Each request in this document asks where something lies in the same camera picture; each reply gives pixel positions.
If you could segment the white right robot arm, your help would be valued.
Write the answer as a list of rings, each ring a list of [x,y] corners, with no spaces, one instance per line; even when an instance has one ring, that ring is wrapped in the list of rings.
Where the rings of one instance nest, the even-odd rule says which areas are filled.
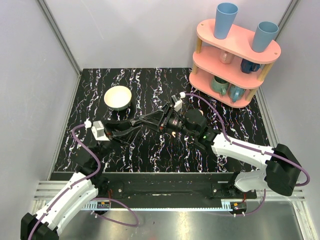
[[[257,169],[235,173],[227,185],[228,195],[239,198],[244,192],[270,188],[282,196],[291,196],[301,172],[301,165],[284,144],[261,146],[224,136],[207,125],[207,119],[198,109],[180,115],[170,105],[130,120],[132,126],[145,125],[159,132],[170,130],[194,139],[205,151],[247,163]]]

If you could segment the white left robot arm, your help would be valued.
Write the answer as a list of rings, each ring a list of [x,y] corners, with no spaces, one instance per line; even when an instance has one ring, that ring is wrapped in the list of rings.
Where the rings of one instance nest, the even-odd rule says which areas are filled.
[[[101,161],[98,156],[81,142],[75,134],[79,128],[91,128],[98,141],[108,139],[101,121],[78,125],[71,130],[73,138],[82,148],[93,157],[97,167],[88,175],[76,172],[60,192],[36,214],[27,213],[21,219],[20,238],[22,240],[58,240],[59,234],[76,214],[90,201],[104,200],[108,193],[108,186],[102,181],[95,181],[95,177],[101,170]]]

